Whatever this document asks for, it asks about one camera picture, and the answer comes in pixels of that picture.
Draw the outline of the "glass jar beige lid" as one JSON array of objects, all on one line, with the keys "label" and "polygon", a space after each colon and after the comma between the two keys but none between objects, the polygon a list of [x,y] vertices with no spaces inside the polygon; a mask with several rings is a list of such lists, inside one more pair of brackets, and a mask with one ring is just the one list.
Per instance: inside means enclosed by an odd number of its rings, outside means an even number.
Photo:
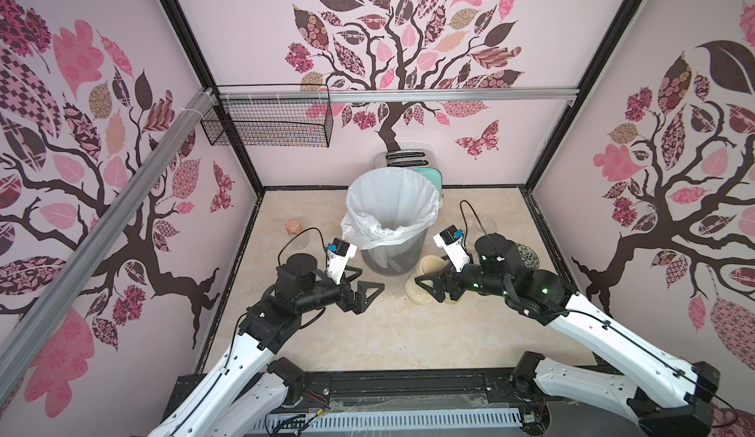
[{"label": "glass jar beige lid", "polygon": [[416,305],[427,305],[436,302],[434,297],[418,286],[414,278],[408,278],[404,284],[407,299]]}]

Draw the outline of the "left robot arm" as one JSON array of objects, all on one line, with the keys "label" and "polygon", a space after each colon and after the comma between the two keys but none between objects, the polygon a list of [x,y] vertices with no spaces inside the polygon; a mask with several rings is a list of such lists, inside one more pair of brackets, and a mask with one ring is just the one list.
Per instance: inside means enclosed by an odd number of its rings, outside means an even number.
[{"label": "left robot arm", "polygon": [[314,256],[297,253],[278,266],[276,282],[248,308],[228,349],[153,435],[243,436],[297,398],[303,371],[277,353],[302,329],[303,315],[330,305],[362,314],[385,289],[360,281],[361,269],[347,260],[335,256],[336,267],[321,270]]}]

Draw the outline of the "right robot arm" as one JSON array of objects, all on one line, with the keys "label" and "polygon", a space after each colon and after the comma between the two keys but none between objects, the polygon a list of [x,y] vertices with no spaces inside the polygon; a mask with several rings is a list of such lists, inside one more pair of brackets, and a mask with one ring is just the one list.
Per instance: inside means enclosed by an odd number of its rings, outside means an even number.
[{"label": "right robot arm", "polygon": [[449,262],[415,282],[436,301],[457,301],[468,291],[500,297],[521,316],[572,338],[613,368],[599,372],[525,352],[509,378],[521,396],[566,398],[610,411],[648,436],[709,436],[737,423],[739,414],[726,417],[726,403],[717,395],[717,368],[653,346],[558,275],[533,268],[516,242],[485,234],[475,242],[478,257],[473,259],[457,228],[444,230],[434,241]]}]

